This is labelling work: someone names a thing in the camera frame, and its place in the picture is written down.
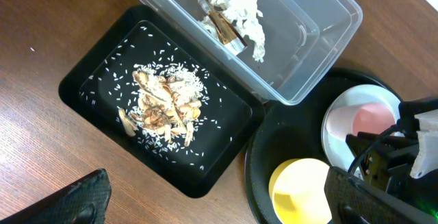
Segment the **black plate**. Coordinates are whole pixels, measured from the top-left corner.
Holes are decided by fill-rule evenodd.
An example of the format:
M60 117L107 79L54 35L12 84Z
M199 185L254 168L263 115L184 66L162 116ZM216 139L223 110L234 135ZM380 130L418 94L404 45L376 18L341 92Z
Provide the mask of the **black plate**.
M281 224L268 194L270 176L278 165L292 158L316 158L329 164L321 145L322 119L340 94L359 84L375 84L392 91L365 73L332 69L300 104L271 105L245 159L246 195L258 223Z
M152 9L139 5L127 10L62 80L59 93L65 104L181 192L202 197L264 116L262 104L214 60ZM138 90L132 83L131 74L136 69L133 65L152 61L164 67L183 64L189 71L198 69L196 75L207 89L203 94L209 97L208 105L201 107L200 119L206 116L208 120L195 124L198 131L188 148L166 151L164 139L164 146L159 147L141 131L130 138L117 121L118 107L130 110L137 105L136 95L131 94ZM183 147L183 138L177 138L175 143Z

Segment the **pink cup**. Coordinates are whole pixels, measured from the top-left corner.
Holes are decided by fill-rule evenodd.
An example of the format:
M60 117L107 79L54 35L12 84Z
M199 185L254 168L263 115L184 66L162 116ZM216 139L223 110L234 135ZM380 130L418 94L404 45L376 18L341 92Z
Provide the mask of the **pink cup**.
M345 141L347 134L380 134L395 123L394 116L386 105L367 103L332 110L328 114L326 128L330 135Z

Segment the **food scrap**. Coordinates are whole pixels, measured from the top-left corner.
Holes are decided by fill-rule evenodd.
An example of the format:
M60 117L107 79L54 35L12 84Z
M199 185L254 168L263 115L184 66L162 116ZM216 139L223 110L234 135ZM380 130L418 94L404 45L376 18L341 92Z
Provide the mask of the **food scrap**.
M171 66L159 75L145 66L132 73L139 86L138 106L126 114L119 109L120 120L128 136L142 128L152 136L164 135L164 140L173 143L172 137L185 135L184 146L194 140L193 122L201 115L201 91L205 88L193 72Z

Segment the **clear plastic container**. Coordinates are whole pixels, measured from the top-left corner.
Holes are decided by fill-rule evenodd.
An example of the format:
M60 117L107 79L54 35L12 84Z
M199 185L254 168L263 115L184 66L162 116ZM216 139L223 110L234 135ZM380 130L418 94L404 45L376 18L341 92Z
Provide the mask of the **clear plastic container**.
M254 61L254 44L234 56L197 21L196 0L141 0L156 9L199 49L209 52L261 98L296 105L332 67L360 26L354 0L258 0L266 35L264 62Z

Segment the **wood grain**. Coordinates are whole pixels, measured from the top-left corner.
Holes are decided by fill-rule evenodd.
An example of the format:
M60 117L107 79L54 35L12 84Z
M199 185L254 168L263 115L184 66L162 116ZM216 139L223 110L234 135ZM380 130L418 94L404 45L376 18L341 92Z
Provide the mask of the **wood grain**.
M365 18L337 65L379 76L404 99L437 94L438 13L424 0L356 1ZM0 0L0 219L105 168L107 223L255 223L243 154L189 199L58 97L63 76L137 3Z

